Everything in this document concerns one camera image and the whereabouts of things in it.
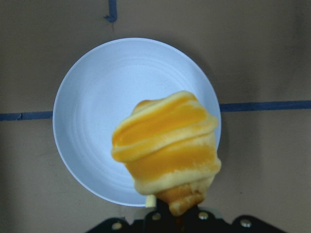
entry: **yellow croissant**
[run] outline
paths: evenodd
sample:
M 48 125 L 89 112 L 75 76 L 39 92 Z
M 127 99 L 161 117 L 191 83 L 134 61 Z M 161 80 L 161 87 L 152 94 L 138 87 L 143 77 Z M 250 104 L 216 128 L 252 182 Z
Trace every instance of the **yellow croissant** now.
M 205 199 L 220 170 L 217 125 L 188 91 L 144 100 L 115 129 L 111 154 L 125 164 L 139 193 L 154 194 L 180 216 Z

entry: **round plate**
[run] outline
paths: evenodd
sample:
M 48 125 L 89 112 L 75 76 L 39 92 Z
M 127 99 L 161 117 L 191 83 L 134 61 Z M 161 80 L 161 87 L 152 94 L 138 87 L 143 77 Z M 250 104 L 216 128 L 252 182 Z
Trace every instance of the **round plate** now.
M 62 81 L 53 109 L 54 138 L 66 167 L 86 189 L 122 205 L 144 206 L 133 181 L 110 151 L 115 127 L 142 100 L 192 92 L 219 120 L 217 97 L 203 71 L 185 54 L 159 41 L 126 38 L 81 57 Z

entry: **toy croissant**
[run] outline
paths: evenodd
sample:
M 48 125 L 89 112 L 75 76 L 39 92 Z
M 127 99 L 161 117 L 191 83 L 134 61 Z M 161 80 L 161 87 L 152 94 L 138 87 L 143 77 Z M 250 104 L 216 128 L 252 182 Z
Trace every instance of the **toy croissant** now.
M 125 164 L 139 193 L 155 195 L 180 216 L 205 199 L 220 170 L 217 125 L 188 91 L 144 100 L 115 129 L 111 154 Z

